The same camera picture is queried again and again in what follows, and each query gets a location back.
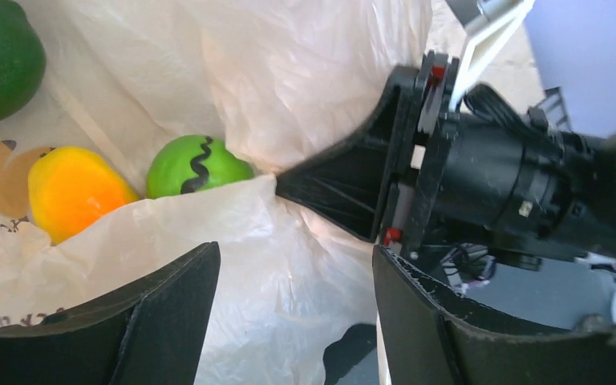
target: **red component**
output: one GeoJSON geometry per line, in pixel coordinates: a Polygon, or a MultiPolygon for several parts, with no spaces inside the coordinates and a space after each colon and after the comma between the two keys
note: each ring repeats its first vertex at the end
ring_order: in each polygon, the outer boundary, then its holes
{"type": "Polygon", "coordinates": [[[433,67],[431,68],[431,75],[434,78],[442,79],[445,76],[445,67],[433,67]]]}
{"type": "Polygon", "coordinates": [[[383,245],[389,246],[391,242],[398,242],[403,236],[403,232],[400,229],[393,229],[392,227],[386,230],[386,235],[383,237],[383,245]]]}

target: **black squiggly line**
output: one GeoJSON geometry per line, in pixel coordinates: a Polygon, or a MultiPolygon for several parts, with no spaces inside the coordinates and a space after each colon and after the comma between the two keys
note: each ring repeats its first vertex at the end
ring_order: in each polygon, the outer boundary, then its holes
{"type": "Polygon", "coordinates": [[[209,170],[201,162],[207,160],[211,156],[211,148],[209,147],[211,143],[213,143],[213,138],[211,136],[207,136],[206,142],[200,146],[204,153],[195,156],[190,160],[190,168],[197,174],[197,176],[183,182],[180,187],[181,194],[194,193],[204,187],[209,181],[209,170]]]}

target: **black funnel-shaped nozzle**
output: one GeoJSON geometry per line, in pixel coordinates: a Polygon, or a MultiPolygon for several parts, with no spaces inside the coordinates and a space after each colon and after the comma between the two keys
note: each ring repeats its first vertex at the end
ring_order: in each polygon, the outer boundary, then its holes
{"type": "Polygon", "coordinates": [[[412,150],[401,144],[406,131],[414,131],[406,127],[417,123],[410,117],[419,117],[426,83],[420,72],[394,69],[367,120],[346,139],[279,175],[276,194],[361,240],[375,241],[391,170],[401,151],[412,150]]]}

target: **gray floor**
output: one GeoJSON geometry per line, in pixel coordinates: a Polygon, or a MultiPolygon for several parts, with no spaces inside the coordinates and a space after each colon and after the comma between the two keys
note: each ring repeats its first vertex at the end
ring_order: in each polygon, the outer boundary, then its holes
{"type": "MultiPolygon", "coordinates": [[[[614,288],[613,278],[608,274],[591,271],[583,265],[546,260],[539,272],[500,265],[489,285],[467,295],[520,318],[572,329],[587,314],[601,314],[610,321],[614,288]]],[[[378,383],[376,351],[372,351],[336,384],[378,383]]]]}

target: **mango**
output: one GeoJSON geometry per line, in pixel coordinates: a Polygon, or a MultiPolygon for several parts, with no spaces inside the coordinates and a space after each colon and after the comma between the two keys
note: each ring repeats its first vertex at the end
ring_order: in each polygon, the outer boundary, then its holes
{"type": "Polygon", "coordinates": [[[32,219],[55,244],[139,200],[101,156],[77,147],[56,148],[37,160],[27,185],[32,219]]]}

